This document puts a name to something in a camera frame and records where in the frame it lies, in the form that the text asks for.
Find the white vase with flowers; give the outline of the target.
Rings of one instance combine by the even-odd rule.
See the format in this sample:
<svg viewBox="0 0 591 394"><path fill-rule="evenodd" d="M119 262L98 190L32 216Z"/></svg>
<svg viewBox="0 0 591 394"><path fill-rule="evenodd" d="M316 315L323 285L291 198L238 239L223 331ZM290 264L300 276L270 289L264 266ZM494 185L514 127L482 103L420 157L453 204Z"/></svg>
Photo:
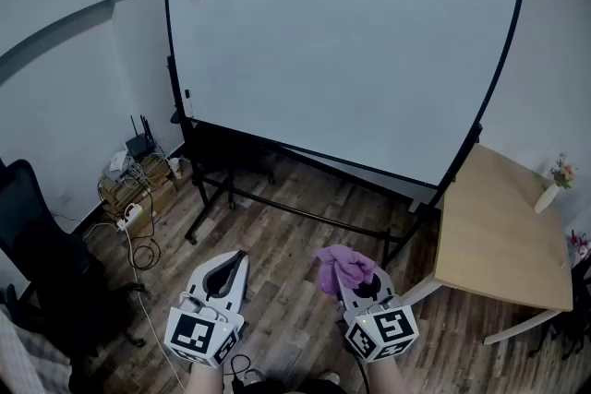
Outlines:
<svg viewBox="0 0 591 394"><path fill-rule="evenodd" d="M577 167L569 162L567 154L560 153L549 169L549 177L543 184L543 192L534 206L535 213L544 211L562 189L570 189L576 172Z"/></svg>

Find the person's left forearm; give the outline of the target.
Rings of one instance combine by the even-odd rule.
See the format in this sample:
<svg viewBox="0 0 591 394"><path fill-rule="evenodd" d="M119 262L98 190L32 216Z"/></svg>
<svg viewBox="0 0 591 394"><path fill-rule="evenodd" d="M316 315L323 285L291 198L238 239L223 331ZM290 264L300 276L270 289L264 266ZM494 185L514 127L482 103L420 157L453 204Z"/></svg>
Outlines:
<svg viewBox="0 0 591 394"><path fill-rule="evenodd" d="M223 368L193 363L184 394L223 394Z"/></svg>

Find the red small decorations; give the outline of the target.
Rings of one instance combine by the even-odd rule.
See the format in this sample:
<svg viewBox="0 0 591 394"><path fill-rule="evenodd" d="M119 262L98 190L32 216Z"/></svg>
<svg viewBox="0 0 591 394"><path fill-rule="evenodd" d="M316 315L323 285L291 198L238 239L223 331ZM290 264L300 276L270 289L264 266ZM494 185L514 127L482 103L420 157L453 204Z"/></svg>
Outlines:
<svg viewBox="0 0 591 394"><path fill-rule="evenodd" d="M586 233L572 231L570 243L573 249L574 265L585 260L591 254L591 240L586 237Z"/></svg>

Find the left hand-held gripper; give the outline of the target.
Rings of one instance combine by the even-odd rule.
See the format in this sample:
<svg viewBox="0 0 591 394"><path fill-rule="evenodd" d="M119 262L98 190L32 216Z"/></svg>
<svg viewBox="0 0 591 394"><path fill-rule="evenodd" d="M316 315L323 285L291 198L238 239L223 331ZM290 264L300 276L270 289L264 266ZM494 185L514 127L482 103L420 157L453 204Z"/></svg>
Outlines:
<svg viewBox="0 0 591 394"><path fill-rule="evenodd" d="M243 250L223 253L196 267L170 309L165 346L177 357L209 367L221 367L239 342L245 319L238 313L249 272Z"/></svg>

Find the black mesh office chair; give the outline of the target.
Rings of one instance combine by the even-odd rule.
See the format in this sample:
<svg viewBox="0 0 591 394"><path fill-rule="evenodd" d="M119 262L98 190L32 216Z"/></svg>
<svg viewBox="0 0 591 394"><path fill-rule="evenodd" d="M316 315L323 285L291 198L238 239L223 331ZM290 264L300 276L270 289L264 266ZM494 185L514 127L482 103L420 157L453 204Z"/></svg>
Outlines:
<svg viewBox="0 0 591 394"><path fill-rule="evenodd" d="M70 358L97 354L98 347L128 333L128 296L145 287L129 282L110 289L103 263L82 238L56 223L36 175L25 160L0 161L0 250L31 283L42 333Z"/></svg>

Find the person's right forearm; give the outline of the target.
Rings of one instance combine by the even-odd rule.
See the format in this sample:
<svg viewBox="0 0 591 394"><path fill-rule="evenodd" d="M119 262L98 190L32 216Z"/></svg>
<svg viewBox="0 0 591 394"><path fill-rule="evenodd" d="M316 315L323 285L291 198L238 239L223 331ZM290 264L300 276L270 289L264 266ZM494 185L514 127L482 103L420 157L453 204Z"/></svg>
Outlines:
<svg viewBox="0 0 591 394"><path fill-rule="evenodd" d="M370 394L411 394L393 357L368 363Z"/></svg>

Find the large whiteboard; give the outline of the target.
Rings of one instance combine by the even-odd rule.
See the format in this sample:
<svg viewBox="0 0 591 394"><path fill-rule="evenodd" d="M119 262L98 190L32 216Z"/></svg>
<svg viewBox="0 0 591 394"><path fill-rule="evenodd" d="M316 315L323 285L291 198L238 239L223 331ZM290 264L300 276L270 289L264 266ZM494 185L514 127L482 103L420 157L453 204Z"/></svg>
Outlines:
<svg viewBox="0 0 591 394"><path fill-rule="evenodd" d="M195 119L436 186L479 122L522 0L166 0Z"/></svg>

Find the white power strip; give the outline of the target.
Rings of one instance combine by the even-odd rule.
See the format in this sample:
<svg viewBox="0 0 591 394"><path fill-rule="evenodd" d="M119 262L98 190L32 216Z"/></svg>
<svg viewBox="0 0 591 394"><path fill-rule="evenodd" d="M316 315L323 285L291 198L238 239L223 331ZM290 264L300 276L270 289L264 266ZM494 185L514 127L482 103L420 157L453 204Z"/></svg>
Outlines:
<svg viewBox="0 0 591 394"><path fill-rule="evenodd" d="M142 213L143 207L137 203L130 203L124 210L123 216L116 222L116 226L120 232L124 232L131 224L133 224Z"/></svg>

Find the purple cloth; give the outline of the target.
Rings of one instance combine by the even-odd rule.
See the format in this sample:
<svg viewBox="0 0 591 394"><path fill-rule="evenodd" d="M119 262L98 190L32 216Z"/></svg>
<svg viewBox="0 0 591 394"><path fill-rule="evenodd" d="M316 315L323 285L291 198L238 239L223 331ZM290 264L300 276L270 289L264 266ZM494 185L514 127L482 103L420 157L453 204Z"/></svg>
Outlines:
<svg viewBox="0 0 591 394"><path fill-rule="evenodd" d="M374 260L345 245L322 247L317 258L320 288L328 295L339 292L339 282L351 290L357 290L362 283L370 284L377 267Z"/></svg>

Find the black router with antennas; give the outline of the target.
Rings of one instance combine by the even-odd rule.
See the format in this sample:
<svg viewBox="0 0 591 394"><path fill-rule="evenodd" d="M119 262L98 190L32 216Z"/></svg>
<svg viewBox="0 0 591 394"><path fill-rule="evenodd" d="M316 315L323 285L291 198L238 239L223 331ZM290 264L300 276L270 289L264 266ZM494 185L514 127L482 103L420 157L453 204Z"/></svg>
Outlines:
<svg viewBox="0 0 591 394"><path fill-rule="evenodd" d="M151 132L151 128L147 118L144 115L139 116L143 131L138 132L134 119L131 117L131 122L134 128L135 136L125 142L130 157L139 161L140 159L152 154L156 149L156 141Z"/></svg>

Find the wooden table white legs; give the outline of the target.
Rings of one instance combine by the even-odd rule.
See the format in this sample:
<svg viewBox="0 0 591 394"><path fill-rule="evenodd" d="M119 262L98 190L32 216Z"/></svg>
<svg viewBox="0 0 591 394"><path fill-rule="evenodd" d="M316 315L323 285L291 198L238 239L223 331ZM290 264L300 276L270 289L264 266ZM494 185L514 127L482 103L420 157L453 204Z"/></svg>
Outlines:
<svg viewBox="0 0 591 394"><path fill-rule="evenodd" d="M571 265L561 215L540 213L541 178L482 145L469 153L443 196L433 271L402 295L413 305L440 287L540 309L487 336L491 345L573 309Z"/></svg>

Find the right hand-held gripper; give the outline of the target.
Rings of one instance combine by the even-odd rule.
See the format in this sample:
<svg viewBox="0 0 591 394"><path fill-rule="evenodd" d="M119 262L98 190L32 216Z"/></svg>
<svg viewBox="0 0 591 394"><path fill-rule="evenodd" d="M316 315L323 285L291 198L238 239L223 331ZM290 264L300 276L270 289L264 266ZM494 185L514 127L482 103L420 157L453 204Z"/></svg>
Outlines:
<svg viewBox="0 0 591 394"><path fill-rule="evenodd" d="M375 268L370 283L348 287L336 276L338 294L344 308L360 308L367 301L381 303L393 297L390 275ZM344 339L353 353L373 363L404 353L418 338L418 328L409 305L396 305L394 299L373 306L358 315L346 316Z"/></svg>

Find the stack of cardboard boxes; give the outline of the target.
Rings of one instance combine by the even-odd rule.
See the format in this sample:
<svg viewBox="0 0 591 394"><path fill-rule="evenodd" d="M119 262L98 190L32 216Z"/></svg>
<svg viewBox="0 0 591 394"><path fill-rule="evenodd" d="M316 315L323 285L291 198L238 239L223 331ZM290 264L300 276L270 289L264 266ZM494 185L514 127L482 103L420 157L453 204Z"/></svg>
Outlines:
<svg viewBox="0 0 591 394"><path fill-rule="evenodd" d="M121 221L127 210L132 210L131 205L158 212L176 191L174 174L168 162L158 155L140 162L126 158L118 172L110 172L106 167L97 188L102 207L114 222Z"/></svg>

